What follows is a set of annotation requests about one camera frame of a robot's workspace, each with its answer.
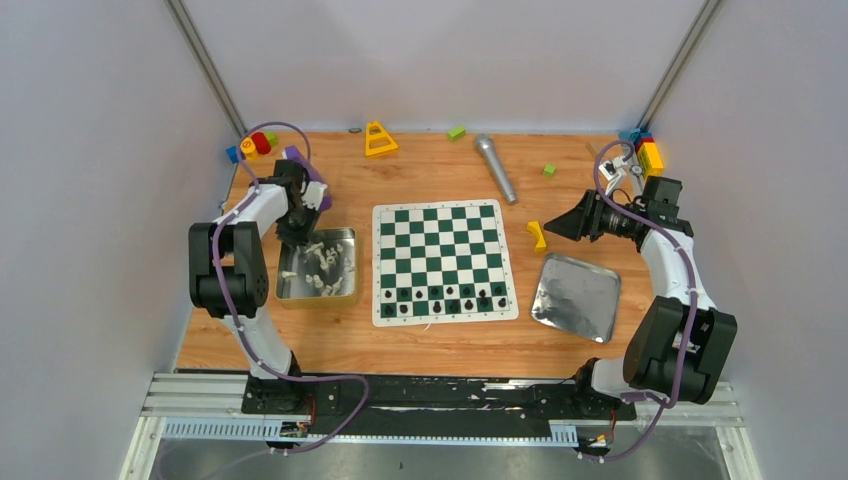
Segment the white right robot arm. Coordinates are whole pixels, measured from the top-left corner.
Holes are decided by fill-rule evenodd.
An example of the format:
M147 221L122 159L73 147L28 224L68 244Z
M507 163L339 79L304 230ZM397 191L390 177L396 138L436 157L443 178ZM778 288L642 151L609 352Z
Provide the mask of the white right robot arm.
M704 404L719 382L738 325L716 307L700 280L693 229L678 216L681 191L680 181L666 177L648 178L627 204L588 190L573 209L544 225L574 241L605 234L632 240L655 295L625 354L591 361L590 379L572 388L572 406L584 417L601 414L611 397L631 400L639 391L671 403Z

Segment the silver tin lid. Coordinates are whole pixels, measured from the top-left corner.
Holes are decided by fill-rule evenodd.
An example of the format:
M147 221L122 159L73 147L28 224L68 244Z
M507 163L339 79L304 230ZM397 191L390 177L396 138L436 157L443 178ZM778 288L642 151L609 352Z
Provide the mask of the silver tin lid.
M611 341L621 294L620 276L563 254L545 256L531 318L599 344Z

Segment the gold tin box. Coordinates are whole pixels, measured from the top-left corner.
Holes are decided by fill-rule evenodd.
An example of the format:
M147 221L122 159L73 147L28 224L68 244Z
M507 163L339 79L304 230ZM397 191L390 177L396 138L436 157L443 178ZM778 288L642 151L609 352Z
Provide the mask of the gold tin box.
M345 308L361 296L361 245L350 227L319 229L280 248L275 295L287 309Z

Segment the green white chess board mat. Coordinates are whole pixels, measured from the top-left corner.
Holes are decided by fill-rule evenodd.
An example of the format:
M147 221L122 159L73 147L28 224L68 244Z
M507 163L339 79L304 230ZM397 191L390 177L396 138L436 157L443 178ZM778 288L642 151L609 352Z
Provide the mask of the green white chess board mat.
M372 323L376 327L435 325L469 322L509 321L518 318L520 309L509 247L504 230L501 205L496 199L377 205L372 210L373 291ZM502 282L505 294L492 295L492 284ZM444 288L453 285L450 298ZM473 295L461 294L463 285L472 285ZM431 287L441 295L432 298ZM477 309L477 290L487 286L493 310ZM399 298L398 289L409 287L410 296ZM413 289L423 287L426 294L414 297ZM386 299L382 290L395 289ZM500 310L498 299L506 297L508 307ZM445 301L460 299L462 306L473 299L473 312L451 315ZM431 313L433 301L441 301L443 311ZM410 302L408 314L398 312L398 304ZM396 304L396 316L383 318L382 305Z

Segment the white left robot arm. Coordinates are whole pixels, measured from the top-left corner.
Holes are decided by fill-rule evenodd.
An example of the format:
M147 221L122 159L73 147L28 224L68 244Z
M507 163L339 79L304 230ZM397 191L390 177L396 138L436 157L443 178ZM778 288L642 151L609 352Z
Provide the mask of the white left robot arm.
M188 230L189 295L194 306L224 323L250 363L250 378L271 382L268 400L298 411L306 386L291 349L275 332L267 301L270 280L262 238L273 228L292 248L309 243L326 185L295 160L278 160L227 214Z

